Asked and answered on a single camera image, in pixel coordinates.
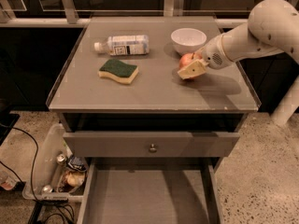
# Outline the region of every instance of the speckled floor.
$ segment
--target speckled floor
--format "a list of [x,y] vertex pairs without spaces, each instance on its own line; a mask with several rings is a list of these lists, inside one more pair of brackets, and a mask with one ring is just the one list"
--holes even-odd
[[[39,145],[59,121],[49,112],[18,114],[15,127],[29,132]],[[283,127],[266,113],[251,114],[240,133],[235,149],[216,173],[225,223],[299,223],[299,114]],[[35,151],[32,140],[12,131],[0,146],[0,160],[28,181]],[[0,190],[0,223],[27,223],[33,208],[34,202],[19,192]]]

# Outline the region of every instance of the open drawer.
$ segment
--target open drawer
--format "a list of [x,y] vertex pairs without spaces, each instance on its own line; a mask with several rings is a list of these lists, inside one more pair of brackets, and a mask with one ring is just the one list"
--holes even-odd
[[238,133],[74,132],[64,140],[77,157],[227,157]]
[[83,223],[223,223],[210,159],[93,159]]

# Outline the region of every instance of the red apple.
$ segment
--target red apple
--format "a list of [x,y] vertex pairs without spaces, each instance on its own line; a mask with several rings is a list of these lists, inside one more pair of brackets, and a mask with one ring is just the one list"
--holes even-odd
[[187,54],[183,55],[179,60],[178,70],[180,70],[184,66],[190,64],[192,62],[192,60],[195,60],[195,59],[202,59],[202,56],[199,54],[196,54],[196,53],[187,53]]

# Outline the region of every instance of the white bowl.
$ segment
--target white bowl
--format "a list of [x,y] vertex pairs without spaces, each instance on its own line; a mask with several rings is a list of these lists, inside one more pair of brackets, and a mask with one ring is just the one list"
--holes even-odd
[[193,28],[180,28],[171,34],[174,49],[181,56],[194,53],[206,43],[206,34]]

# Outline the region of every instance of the yellow sponge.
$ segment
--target yellow sponge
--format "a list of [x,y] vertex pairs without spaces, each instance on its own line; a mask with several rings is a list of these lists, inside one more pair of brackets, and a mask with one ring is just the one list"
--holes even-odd
[[99,70],[100,77],[111,78],[121,84],[131,84],[138,74],[138,66],[116,59],[108,60]]

